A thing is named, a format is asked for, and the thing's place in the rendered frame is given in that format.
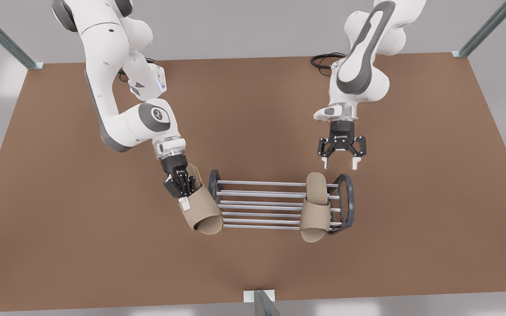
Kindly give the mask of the beige slipper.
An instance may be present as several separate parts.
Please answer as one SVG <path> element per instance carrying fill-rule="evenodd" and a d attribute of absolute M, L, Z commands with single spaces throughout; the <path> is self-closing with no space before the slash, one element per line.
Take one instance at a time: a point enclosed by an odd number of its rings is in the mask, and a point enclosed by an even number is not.
<path fill-rule="evenodd" d="M 300 215 L 300 232 L 305 242 L 314 243 L 329 232 L 331 204 L 328 200 L 326 178 L 319 172 L 307 176 L 307 195 Z"/>
<path fill-rule="evenodd" d="M 189 163 L 187 172 L 195 177 L 195 192 L 189 196 L 189 209 L 183 210 L 188 225 L 205 235 L 214 235 L 224 226 L 221 210 L 209 192 L 207 184 L 203 184 L 198 168 Z"/>

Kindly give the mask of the silver frame post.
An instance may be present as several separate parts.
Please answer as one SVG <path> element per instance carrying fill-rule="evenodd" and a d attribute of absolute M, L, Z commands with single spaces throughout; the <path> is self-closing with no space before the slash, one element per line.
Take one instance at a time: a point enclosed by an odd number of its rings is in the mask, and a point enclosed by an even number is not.
<path fill-rule="evenodd" d="M 244 291 L 243 302 L 253 302 L 254 316 L 282 316 L 275 306 L 275 290 Z"/>
<path fill-rule="evenodd" d="M 44 63 L 35 62 L 12 38 L 0 28 L 0 45 L 28 70 L 39 70 Z"/>
<path fill-rule="evenodd" d="M 486 20 L 486 22 L 475 32 L 475 34 L 460 48 L 460 50 L 455 50 L 451 52 L 451 56 L 454 58 L 468 58 L 476 48 L 492 32 L 506 19 L 506 0 L 501 4 L 501 6 Z"/>

